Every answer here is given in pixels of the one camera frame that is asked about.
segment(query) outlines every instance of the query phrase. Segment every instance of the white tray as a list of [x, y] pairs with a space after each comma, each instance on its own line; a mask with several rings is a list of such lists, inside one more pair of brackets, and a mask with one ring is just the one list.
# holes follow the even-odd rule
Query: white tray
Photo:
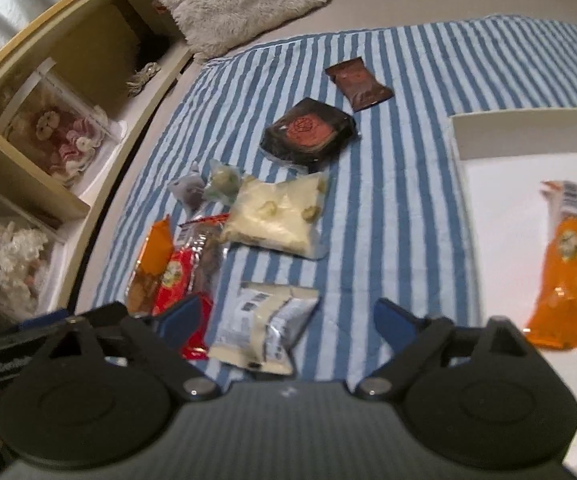
[[[452, 134], [482, 318], [507, 316], [523, 328], [540, 288], [548, 243], [540, 183], [577, 182], [577, 109], [462, 114], [452, 117]], [[577, 397], [577, 350], [543, 355]], [[566, 463], [577, 472], [577, 435]]]

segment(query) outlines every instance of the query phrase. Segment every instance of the beige bed sheet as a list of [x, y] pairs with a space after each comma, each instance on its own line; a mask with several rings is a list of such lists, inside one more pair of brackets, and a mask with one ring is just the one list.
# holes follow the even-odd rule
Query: beige bed sheet
[[[300, 34], [335, 32], [353, 28], [393, 27], [447, 20], [481, 18], [489, 14], [524, 14], [577, 23], [577, 0], [333, 0], [327, 7], [263, 34], [251, 44], [289, 38]], [[145, 165], [158, 137], [168, 124], [201, 65], [192, 62], [180, 75], [175, 88], [158, 109], [144, 141], [113, 199], [89, 260], [77, 303], [77, 311], [94, 307], [92, 300], [124, 203], [139, 171]]]

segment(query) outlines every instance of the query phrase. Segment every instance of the clear plastic box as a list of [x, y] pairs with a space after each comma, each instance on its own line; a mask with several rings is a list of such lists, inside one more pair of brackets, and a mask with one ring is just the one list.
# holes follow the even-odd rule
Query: clear plastic box
[[104, 167], [126, 126], [86, 102], [51, 70], [33, 71], [0, 116], [0, 133], [43, 171], [81, 195]]
[[30, 319], [50, 300], [63, 240], [53, 229], [0, 195], [0, 312]]

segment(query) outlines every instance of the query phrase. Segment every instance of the striped cloth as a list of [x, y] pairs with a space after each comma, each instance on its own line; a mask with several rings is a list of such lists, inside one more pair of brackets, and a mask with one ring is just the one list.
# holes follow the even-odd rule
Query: striped cloth
[[[118, 223], [96, 304], [124, 300], [150, 225], [184, 220], [166, 183], [218, 158], [268, 182], [289, 172], [258, 150], [264, 126], [305, 96], [351, 112], [323, 69], [361, 56], [395, 97], [356, 113], [361, 142], [330, 168], [317, 262], [233, 248], [208, 332], [242, 280], [318, 288], [323, 299], [294, 356], [306, 380], [353, 386], [389, 358], [372, 305], [386, 296], [416, 315], [479, 323], [475, 269], [447, 118], [460, 112], [577, 107], [577, 26], [519, 16], [301, 36], [207, 63], [137, 178]], [[198, 363], [226, 384], [241, 370]]]

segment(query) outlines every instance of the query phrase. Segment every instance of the metal screw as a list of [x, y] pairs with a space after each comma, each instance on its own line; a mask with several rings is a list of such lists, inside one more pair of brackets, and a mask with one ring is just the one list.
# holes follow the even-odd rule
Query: metal screw
[[371, 397], [383, 396], [387, 394], [393, 385], [391, 381], [382, 377], [367, 377], [359, 384], [361, 390]]
[[184, 381], [184, 390], [192, 396], [207, 396], [216, 388], [216, 384], [205, 377], [193, 377]]

